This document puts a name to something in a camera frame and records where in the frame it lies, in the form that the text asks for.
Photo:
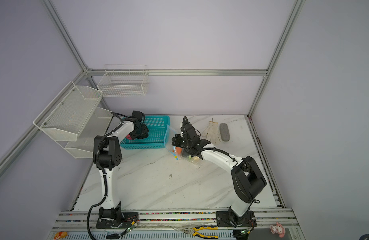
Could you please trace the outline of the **clear zip bag blue zipper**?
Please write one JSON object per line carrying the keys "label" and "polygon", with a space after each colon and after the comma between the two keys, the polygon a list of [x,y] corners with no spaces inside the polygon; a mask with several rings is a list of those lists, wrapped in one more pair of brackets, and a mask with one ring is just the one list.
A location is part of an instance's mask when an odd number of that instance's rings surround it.
{"label": "clear zip bag blue zipper", "polygon": [[193,165],[193,168],[198,169],[202,166],[202,160],[198,157],[191,157],[188,153],[185,152],[184,148],[177,147],[173,145],[173,138],[179,132],[172,128],[170,125],[167,125],[165,137],[164,137],[164,145],[166,150],[168,150],[175,158],[175,160],[183,160]]}

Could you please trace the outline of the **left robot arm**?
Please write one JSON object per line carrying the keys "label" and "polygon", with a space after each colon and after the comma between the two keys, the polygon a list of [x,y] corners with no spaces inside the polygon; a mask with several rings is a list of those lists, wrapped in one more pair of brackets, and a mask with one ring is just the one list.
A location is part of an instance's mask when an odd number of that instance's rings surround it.
{"label": "left robot arm", "polygon": [[115,112],[111,112],[111,115],[120,121],[119,124],[108,133],[94,138],[93,163],[101,174],[103,198],[89,208],[88,216],[98,207],[100,222],[120,224],[123,214],[114,177],[115,170],[122,161],[120,142],[124,138],[145,139],[149,136],[149,129],[145,124],[145,114],[140,111],[133,111],[131,116]]}

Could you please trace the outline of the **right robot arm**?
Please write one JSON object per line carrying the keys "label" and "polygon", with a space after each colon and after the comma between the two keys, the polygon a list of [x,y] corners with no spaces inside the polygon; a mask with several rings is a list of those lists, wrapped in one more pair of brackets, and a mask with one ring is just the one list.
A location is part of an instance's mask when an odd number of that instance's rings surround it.
{"label": "right robot arm", "polygon": [[231,220],[243,219],[252,204],[260,203],[256,196],[267,186],[255,159],[251,156],[236,157],[218,149],[211,141],[201,138],[187,117],[183,117],[180,130],[181,133],[172,138],[174,147],[182,148],[190,157],[211,162],[231,174],[236,198],[229,207],[228,214]]}

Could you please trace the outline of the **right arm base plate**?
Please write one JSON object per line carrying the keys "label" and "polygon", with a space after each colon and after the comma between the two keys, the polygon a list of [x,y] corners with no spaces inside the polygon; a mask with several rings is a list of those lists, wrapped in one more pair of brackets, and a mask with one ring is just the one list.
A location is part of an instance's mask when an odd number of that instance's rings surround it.
{"label": "right arm base plate", "polygon": [[247,210],[241,217],[238,217],[233,211],[217,211],[215,215],[218,227],[239,228],[257,226],[256,217],[251,210]]}

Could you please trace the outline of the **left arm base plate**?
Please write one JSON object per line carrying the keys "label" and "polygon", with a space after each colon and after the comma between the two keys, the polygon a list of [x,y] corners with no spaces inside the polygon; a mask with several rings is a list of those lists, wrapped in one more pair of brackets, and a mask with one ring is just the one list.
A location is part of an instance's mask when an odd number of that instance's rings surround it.
{"label": "left arm base plate", "polygon": [[122,212],[115,209],[99,210],[99,218],[96,224],[97,229],[127,229],[133,222],[137,222],[139,213],[137,212]]}

